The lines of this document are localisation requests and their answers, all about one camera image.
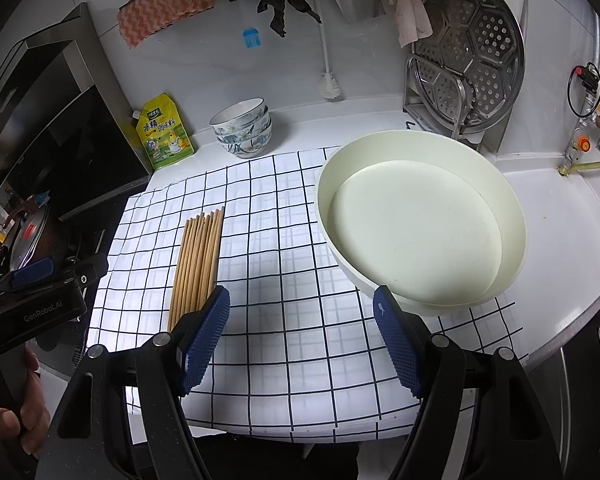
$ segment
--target finger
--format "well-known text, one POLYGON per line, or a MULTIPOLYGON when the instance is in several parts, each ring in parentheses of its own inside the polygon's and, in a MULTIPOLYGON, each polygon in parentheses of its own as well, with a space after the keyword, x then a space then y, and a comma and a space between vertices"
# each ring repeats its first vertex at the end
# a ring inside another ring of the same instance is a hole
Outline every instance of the finger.
POLYGON ((33 353, 33 350, 28 347, 25 347, 24 349, 24 365, 27 367, 27 370, 31 370, 32 372, 35 372, 40 368, 37 356, 33 353))
POLYGON ((0 439, 13 438, 20 433, 20 423, 15 413, 0 408, 0 439))
POLYGON ((24 402, 20 409, 20 417, 24 427, 32 430, 45 410, 45 395, 40 378, 31 370, 27 372, 27 386, 24 402))
POLYGON ((31 431, 24 434, 20 439, 22 449, 27 454, 32 454, 38 458, 38 453, 42 449, 42 445, 45 443, 46 433, 49 431, 49 425, 51 423, 51 417, 49 412, 45 408, 42 416, 38 419, 36 425, 31 431))

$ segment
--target striped orange cloth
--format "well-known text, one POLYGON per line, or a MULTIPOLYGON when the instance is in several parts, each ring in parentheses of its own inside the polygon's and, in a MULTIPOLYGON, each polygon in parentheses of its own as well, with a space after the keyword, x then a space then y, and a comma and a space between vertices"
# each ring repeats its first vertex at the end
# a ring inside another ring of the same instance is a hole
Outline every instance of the striped orange cloth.
POLYGON ((138 46, 154 32, 176 20, 211 9, 214 0, 131 0, 120 9, 120 35, 128 46, 138 46))

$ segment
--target pink cloth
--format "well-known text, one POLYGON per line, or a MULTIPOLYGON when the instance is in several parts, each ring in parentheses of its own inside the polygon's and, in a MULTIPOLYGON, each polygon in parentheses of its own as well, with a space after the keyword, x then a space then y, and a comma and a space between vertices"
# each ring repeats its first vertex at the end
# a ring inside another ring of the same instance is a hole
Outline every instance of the pink cloth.
POLYGON ((128 46, 138 44, 176 20, 211 9, 214 0, 131 0, 120 9, 120 36, 128 46))
POLYGON ((389 3, 396 6, 394 22, 401 47, 433 34, 422 0, 389 0, 389 3))

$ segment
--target metal screw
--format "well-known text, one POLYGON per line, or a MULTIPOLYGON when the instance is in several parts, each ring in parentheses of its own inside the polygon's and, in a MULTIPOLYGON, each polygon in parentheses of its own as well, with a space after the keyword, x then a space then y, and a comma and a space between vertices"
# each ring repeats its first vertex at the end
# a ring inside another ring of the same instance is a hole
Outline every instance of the metal screw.
POLYGON ((431 338, 431 342, 438 348, 446 348, 449 346, 449 338, 442 334, 436 334, 431 338))
POLYGON ((171 334, 169 332, 158 332, 152 337, 151 341, 156 346, 165 346, 171 341, 171 334))
POLYGON ((506 346, 503 346, 502 348, 500 348, 498 350, 498 354, 500 355, 500 357, 502 357, 503 359, 505 359, 507 361, 511 361, 516 356, 511 351, 511 348, 507 348, 506 346))
POLYGON ((87 355, 93 359, 95 357, 100 357, 103 352, 104 352, 103 345, 93 345, 92 347, 90 347, 87 350, 87 355))

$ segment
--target backsplash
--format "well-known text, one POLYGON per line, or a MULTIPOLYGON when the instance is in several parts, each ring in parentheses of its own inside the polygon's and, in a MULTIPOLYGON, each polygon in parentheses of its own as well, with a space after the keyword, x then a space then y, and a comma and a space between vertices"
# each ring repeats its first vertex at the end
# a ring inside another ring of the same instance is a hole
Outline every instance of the backsplash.
MULTIPOLYGON (((126 46, 116 25, 124 0, 23 0, 0 34, 0 64, 14 43, 62 20, 81 1, 89 4, 131 105, 140 108, 168 92, 189 134, 206 128, 227 105, 253 96, 264 97, 272 110, 324 102, 318 94, 323 60, 317 23, 287 6, 282 39, 269 28, 272 9, 255 12, 258 0, 247 0, 253 8, 248 25, 258 29, 262 46, 249 50, 242 42, 245 25, 237 4, 227 0, 215 0, 213 9, 175 23, 134 49, 126 46)), ((392 17, 349 25, 334 0, 322 0, 322 7, 330 62, 345 99, 401 98, 405 53, 392 17)), ((562 152, 575 124, 566 83, 572 67, 592 57, 592 11, 586 0, 526 0, 523 30, 525 82, 500 151, 562 152)))

